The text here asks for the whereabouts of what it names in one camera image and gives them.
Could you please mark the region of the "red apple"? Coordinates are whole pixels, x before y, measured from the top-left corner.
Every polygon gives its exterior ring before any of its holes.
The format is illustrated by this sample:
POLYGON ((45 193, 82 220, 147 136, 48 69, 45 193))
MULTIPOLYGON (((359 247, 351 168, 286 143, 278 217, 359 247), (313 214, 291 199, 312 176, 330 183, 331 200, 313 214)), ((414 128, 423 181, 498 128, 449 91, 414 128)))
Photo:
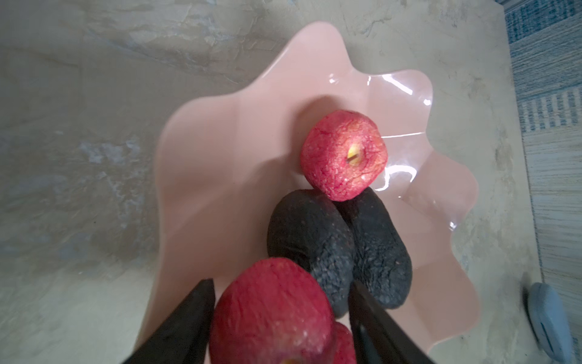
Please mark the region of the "red apple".
POLYGON ((388 152, 377 125, 349 110, 325 115, 308 133, 300 152, 306 180, 330 200, 351 200, 386 167, 388 152))
POLYGON ((213 363, 331 363, 335 318, 318 282, 295 262, 268 258, 241 273, 215 307, 213 363))
POLYGON ((334 323, 336 353, 333 364, 356 364, 356 351, 352 332, 341 322, 334 323))

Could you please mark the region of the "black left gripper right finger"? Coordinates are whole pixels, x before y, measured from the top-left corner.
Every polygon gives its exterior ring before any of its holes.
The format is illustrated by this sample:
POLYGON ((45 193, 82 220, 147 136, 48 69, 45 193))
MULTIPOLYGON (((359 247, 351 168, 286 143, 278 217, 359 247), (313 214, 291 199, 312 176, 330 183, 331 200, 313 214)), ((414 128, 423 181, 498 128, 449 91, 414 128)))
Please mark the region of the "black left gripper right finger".
POLYGON ((348 302, 358 363, 433 364, 361 282, 351 283, 348 302))

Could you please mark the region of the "red apple front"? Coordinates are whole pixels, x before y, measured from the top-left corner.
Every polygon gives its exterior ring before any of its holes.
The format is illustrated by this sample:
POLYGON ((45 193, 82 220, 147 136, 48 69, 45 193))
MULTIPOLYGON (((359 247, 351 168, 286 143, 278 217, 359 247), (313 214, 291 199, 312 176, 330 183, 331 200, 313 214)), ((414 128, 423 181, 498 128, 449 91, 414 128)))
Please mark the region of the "red apple front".
POLYGON ((213 363, 331 363, 335 318, 318 282, 295 262, 268 258, 241 273, 215 307, 213 363))

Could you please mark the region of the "dark avocado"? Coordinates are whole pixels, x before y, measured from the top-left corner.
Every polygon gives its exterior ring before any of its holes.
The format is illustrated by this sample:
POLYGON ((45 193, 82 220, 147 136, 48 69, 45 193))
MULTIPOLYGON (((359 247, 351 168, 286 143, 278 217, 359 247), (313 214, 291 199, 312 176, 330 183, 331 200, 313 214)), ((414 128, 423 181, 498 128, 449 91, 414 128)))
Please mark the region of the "dark avocado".
POLYGON ((349 311, 355 243, 353 233, 333 202, 317 190, 295 190, 271 215, 267 250, 270 257, 291 259, 308 271, 326 294, 333 314, 349 311))
POLYGON ((334 203, 353 233, 353 277, 384 309, 402 306, 412 286, 412 260, 386 206, 367 188, 357 197, 334 203))

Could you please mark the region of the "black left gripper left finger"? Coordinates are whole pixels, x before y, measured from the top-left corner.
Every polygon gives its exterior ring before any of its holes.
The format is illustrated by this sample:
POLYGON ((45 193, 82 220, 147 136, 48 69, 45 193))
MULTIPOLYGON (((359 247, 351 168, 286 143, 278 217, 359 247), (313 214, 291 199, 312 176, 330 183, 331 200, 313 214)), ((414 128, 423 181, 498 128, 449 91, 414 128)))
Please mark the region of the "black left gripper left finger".
POLYGON ((126 364, 204 363, 215 310, 215 284, 205 279, 124 362, 126 364))

